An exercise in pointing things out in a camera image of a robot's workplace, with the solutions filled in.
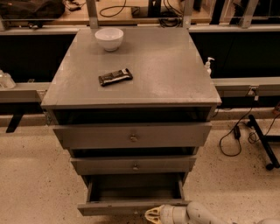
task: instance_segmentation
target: white bottle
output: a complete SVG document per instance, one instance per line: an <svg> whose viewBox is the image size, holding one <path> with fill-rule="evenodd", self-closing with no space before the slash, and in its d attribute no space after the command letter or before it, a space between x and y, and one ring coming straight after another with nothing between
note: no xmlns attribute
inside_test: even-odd
<svg viewBox="0 0 280 224"><path fill-rule="evenodd" d="M204 67L207 69L209 75L211 75L211 72L212 72L212 70L211 70L211 68L210 68L211 60L215 60L215 59L208 57L208 58L207 58L207 62L206 62L205 65L204 65Z"/></svg>
<svg viewBox="0 0 280 224"><path fill-rule="evenodd" d="M14 88L16 83L8 73L0 70L0 88Z"/></svg>

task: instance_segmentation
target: white robotic arm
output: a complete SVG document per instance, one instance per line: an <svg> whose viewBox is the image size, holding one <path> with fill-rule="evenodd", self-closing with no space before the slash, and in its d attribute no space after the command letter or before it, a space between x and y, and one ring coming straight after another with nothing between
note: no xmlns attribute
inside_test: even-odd
<svg viewBox="0 0 280 224"><path fill-rule="evenodd" d="M196 201L187 206L155 207L145 213L145 218L155 224L228 224ZM261 220L258 224L280 224L280 220Z"/></svg>

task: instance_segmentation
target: gray countertop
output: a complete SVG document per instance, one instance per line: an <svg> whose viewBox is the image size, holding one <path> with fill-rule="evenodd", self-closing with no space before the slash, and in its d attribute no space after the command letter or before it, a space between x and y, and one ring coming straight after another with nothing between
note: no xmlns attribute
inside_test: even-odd
<svg viewBox="0 0 280 224"><path fill-rule="evenodd" d="M183 28L122 29L120 48L106 52L97 30L80 29L42 102L46 109L216 105L221 103ZM133 80L101 87L98 76L128 68Z"/></svg>

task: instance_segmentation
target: speckled floor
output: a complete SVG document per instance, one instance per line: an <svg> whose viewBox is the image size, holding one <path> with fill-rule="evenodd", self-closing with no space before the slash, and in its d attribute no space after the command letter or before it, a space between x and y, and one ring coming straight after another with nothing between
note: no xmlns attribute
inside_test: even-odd
<svg viewBox="0 0 280 224"><path fill-rule="evenodd" d="M247 139L253 130L241 123L239 156L226 157L219 149L220 139L244 111L219 112L184 185L187 200L197 200L224 221L238 224L280 218L280 170L265 169L269 160L262 145ZM273 115L255 112L255 118L265 133ZM1 224L148 223L140 215L82 217L76 207L85 201L87 189L69 163L68 152L62 150L52 127L29 123L6 134L3 119L0 122ZM279 135L279 129L277 119L269 134ZM222 145L228 153L238 151L233 135ZM273 146L280 159L279 145Z"/></svg>

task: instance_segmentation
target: black bag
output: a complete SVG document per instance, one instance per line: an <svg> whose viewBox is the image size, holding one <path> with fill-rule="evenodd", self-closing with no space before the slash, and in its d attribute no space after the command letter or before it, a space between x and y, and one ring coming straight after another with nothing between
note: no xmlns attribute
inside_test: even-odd
<svg viewBox="0 0 280 224"><path fill-rule="evenodd" d="M0 0L4 20L24 20L42 27L45 21L59 18L65 11L63 0Z"/></svg>

